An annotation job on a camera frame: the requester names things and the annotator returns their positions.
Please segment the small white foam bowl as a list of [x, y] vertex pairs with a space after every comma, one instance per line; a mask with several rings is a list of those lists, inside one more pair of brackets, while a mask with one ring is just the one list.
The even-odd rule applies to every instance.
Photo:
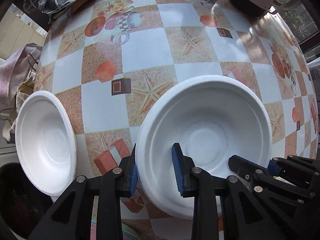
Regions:
[[15, 144], [20, 165], [42, 193], [60, 196], [76, 174], [76, 138], [60, 100], [38, 91], [23, 103], [16, 119]]

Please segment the pink cloth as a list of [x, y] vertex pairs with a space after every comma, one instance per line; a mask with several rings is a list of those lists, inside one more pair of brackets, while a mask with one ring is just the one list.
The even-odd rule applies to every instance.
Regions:
[[1, 63], [1, 105], [12, 102], [17, 88], [40, 59], [43, 46], [29, 43]]

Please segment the washing machine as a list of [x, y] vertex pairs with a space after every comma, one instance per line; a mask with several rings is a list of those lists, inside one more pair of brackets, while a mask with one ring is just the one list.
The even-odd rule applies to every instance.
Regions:
[[28, 239], [52, 204], [51, 197], [29, 181], [19, 163], [1, 167], [1, 239]]

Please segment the beige cloth bag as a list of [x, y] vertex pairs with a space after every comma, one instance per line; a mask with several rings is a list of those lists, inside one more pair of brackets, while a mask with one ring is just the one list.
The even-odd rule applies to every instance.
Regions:
[[15, 128], [17, 123], [17, 116], [25, 100], [31, 94], [33, 94], [34, 84], [35, 82], [33, 80], [33, 77], [31, 76], [27, 80], [25, 80], [23, 83], [21, 83], [17, 88], [17, 92], [14, 97], [15, 106], [11, 111], [11, 113], [9, 114], [9, 117], [7, 118], [7, 120], [5, 120], [4, 128], [2, 131], [3, 138], [7, 142], [7, 144], [15, 143]]

